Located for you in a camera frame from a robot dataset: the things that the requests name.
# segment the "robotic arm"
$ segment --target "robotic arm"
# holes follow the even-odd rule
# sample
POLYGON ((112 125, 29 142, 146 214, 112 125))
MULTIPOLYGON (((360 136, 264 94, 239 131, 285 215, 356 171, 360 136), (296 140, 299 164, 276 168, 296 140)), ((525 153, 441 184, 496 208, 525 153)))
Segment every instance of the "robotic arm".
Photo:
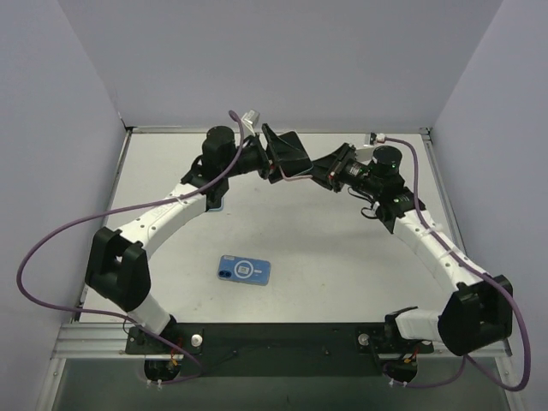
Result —
MULTIPOLYGON (((459 266, 439 244, 432 236, 432 231, 438 228, 419 201, 421 214, 431 228, 421 224, 414 193, 405 186, 399 173, 402 154, 395 147, 381 145, 382 135, 372 134, 369 147, 356 150, 345 143, 332 154, 311 161, 295 132, 278 136, 264 124, 262 131, 267 144, 263 147, 259 135, 253 131, 258 118, 255 111, 242 118, 248 133, 246 145, 226 178, 203 194, 152 208, 116 231, 100 229, 93 238, 86 284, 148 330, 166 335, 176 320, 150 294, 147 261, 152 254, 192 218, 219 207, 229 189, 230 177, 258 171, 261 178, 275 183, 306 175, 335 193, 347 185, 372 199, 378 220, 414 251, 447 296, 448 303, 441 313, 405 307, 388 314, 383 335, 386 341, 442 342, 453 354, 463 355, 511 334, 512 312, 506 300, 459 266)), ((205 186, 226 168, 235 152, 234 132, 223 126, 211 128, 202 155, 166 198, 180 197, 205 186)), ((440 231, 438 234, 452 252, 469 262, 446 235, 440 231)), ((512 292, 505 277, 494 280, 512 292)))

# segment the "wall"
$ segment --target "wall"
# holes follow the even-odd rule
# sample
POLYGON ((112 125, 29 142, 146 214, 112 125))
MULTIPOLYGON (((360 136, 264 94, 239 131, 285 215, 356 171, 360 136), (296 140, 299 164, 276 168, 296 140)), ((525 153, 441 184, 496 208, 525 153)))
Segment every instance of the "wall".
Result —
MULTIPOLYGON (((67 316, 19 295, 15 271, 40 237, 105 208, 124 136, 104 85, 55 0, 0 5, 0 401, 34 409, 67 316)), ((74 304, 97 224, 73 229, 31 262, 25 285, 74 304)))
POLYGON ((131 126, 416 131, 501 0, 59 0, 131 126))
POLYGON ((511 279, 529 324, 532 410, 548 403, 547 15, 542 0, 503 2, 432 137, 467 250, 511 279))

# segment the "screw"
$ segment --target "screw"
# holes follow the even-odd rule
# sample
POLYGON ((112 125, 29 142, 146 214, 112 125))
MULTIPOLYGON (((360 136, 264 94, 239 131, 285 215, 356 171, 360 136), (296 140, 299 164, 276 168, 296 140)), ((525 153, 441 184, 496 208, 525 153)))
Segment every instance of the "screw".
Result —
POLYGON ((190 344, 193 347, 199 347, 200 345, 202 345, 203 341, 204 341, 204 338, 202 338, 200 334, 194 334, 193 336, 190 337, 190 344))
POLYGON ((369 336, 367 334, 359 334, 358 335, 358 343, 362 347, 366 347, 367 345, 369 345, 369 336))

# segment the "white table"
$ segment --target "white table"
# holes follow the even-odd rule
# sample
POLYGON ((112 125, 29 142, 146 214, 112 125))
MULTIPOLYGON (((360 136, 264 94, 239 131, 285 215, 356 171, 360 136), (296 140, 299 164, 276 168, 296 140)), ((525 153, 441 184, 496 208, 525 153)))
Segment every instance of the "white table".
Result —
MULTIPOLYGON (((447 227, 419 134, 420 198, 447 227)), ((113 207, 162 199, 201 153, 204 134, 134 134, 113 207)), ((312 159, 363 134, 301 134, 312 159)), ((401 173, 412 187, 413 164, 403 152, 401 173)), ((360 215, 363 202, 311 181, 271 185, 256 173, 230 179, 224 209, 202 215, 175 233, 150 260, 152 292, 181 322, 373 322, 418 305, 443 309, 437 283, 414 254, 377 221, 360 215), (221 281, 223 254, 271 262, 266 286, 221 281)), ((116 215, 112 229, 140 212, 116 215)), ((93 290, 85 308, 121 310, 93 290)), ((83 314, 81 322, 119 321, 83 314)))

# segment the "blue phone case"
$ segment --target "blue phone case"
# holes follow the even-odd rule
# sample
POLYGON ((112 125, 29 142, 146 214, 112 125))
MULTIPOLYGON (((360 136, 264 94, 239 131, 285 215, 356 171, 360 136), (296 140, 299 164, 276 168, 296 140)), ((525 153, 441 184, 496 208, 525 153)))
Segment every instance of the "blue phone case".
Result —
POLYGON ((271 263, 262 259, 246 259, 224 255, 219 262, 217 277, 237 283, 266 285, 271 275, 271 263))

